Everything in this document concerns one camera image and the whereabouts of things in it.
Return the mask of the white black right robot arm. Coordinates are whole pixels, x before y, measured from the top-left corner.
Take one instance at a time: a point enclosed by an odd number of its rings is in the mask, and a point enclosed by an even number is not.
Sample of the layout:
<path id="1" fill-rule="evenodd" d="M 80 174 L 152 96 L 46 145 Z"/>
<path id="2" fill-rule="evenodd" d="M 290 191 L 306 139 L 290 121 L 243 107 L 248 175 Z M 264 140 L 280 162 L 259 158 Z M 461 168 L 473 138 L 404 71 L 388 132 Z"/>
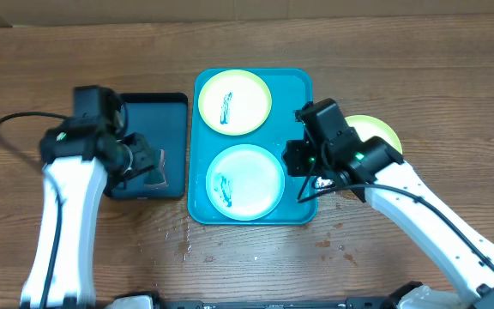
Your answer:
<path id="1" fill-rule="evenodd" d="M 282 158 L 289 175 L 330 180 L 313 194 L 352 191 L 395 223 L 445 274 L 454 292 L 409 282 L 384 308 L 494 308 L 494 244 L 463 221 L 388 142 L 393 131 L 375 126 L 362 139 L 332 99 L 295 112 L 304 127 Z"/>

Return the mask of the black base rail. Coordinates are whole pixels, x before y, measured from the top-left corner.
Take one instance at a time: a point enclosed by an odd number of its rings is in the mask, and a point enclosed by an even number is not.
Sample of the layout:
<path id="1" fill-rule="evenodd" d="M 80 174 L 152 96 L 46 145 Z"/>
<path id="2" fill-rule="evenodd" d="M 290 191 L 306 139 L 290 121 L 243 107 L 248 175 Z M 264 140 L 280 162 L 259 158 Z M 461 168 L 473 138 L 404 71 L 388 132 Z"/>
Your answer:
<path id="1" fill-rule="evenodd" d="M 422 282 L 409 282 L 386 296 L 351 296 L 344 300 L 203 302 L 201 300 L 166 300 L 156 291 L 125 294 L 112 301 L 99 301 L 96 308 L 151 309 L 458 309 L 468 304 L 458 295 L 433 290 Z"/>

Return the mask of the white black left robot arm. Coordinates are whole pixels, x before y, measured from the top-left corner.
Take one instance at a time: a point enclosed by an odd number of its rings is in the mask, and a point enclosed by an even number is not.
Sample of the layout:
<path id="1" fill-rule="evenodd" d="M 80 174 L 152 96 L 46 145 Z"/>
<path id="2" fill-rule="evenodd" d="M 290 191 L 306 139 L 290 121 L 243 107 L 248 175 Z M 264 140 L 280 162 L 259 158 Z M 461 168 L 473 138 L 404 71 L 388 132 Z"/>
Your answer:
<path id="1" fill-rule="evenodd" d="M 74 113 L 39 143 L 44 209 L 22 308 L 96 304 L 93 244 L 104 193 L 144 174 L 160 175 L 163 153 L 128 133 L 121 95 L 101 86 L 73 91 Z"/>

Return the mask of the teal plastic tray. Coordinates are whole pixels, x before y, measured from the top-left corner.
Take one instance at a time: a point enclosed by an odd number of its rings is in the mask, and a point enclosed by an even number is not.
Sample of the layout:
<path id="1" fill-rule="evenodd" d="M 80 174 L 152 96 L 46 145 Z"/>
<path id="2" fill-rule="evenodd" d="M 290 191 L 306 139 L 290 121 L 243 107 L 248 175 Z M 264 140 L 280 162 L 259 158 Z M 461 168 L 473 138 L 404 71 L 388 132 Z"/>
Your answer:
<path id="1" fill-rule="evenodd" d="M 225 70 L 248 70 L 261 77 L 272 94 L 272 109 L 267 120 L 255 131 L 228 136 L 209 128 L 198 111 L 198 96 L 208 79 Z M 318 209 L 318 202 L 298 203 L 298 197 L 307 197 L 314 189 L 303 178 L 286 173 L 281 156 L 286 142 L 302 137 L 304 130 L 294 118 L 294 112 L 311 101 L 312 82 L 300 69 L 294 68 L 242 68 L 209 69 L 196 79 L 193 116 L 190 133 L 190 170 L 188 184 L 188 211 L 196 221 L 206 225 L 302 225 L 309 222 Z M 285 174 L 285 191 L 277 207 L 254 221 L 235 221 L 224 217 L 210 203 L 205 186 L 209 164 L 220 152 L 234 145 L 253 144 L 275 155 Z"/>

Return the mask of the black sponge tray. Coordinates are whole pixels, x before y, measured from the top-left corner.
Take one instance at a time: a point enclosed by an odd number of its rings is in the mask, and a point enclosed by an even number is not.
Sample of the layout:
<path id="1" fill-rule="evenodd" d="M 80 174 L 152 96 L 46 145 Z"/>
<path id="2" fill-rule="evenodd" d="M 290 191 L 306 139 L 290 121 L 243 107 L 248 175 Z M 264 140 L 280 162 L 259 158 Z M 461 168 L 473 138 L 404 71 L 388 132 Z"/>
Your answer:
<path id="1" fill-rule="evenodd" d="M 183 93 L 122 94 L 127 116 L 124 142 L 132 151 L 132 167 L 120 180 L 108 181 L 105 195 L 113 199 L 179 198 L 185 190 L 188 98 Z M 165 151 L 167 186 L 144 185 L 154 168 L 154 151 Z"/>

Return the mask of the yellow plate with blue stain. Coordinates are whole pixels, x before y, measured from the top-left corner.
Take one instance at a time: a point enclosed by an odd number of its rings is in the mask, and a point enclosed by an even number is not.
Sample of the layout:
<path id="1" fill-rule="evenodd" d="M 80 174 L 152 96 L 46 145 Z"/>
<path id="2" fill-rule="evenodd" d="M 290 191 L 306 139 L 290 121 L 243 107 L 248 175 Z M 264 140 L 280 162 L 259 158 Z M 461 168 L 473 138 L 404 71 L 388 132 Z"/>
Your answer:
<path id="1" fill-rule="evenodd" d="M 261 77 L 248 70 L 225 70 L 203 84 L 198 111 L 212 130 L 241 136 L 267 120 L 272 103 L 270 89 Z"/>

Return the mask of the light blue plate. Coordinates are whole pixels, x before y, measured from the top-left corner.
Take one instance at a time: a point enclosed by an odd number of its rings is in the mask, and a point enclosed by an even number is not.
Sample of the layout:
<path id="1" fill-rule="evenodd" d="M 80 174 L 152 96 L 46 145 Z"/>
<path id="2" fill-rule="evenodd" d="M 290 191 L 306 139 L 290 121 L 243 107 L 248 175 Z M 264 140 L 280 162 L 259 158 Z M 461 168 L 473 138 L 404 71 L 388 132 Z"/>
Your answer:
<path id="1" fill-rule="evenodd" d="M 226 148 L 209 164 L 205 186 L 210 203 L 224 217 L 254 221 L 268 215 L 285 191 L 285 174 L 275 155 L 263 147 Z"/>

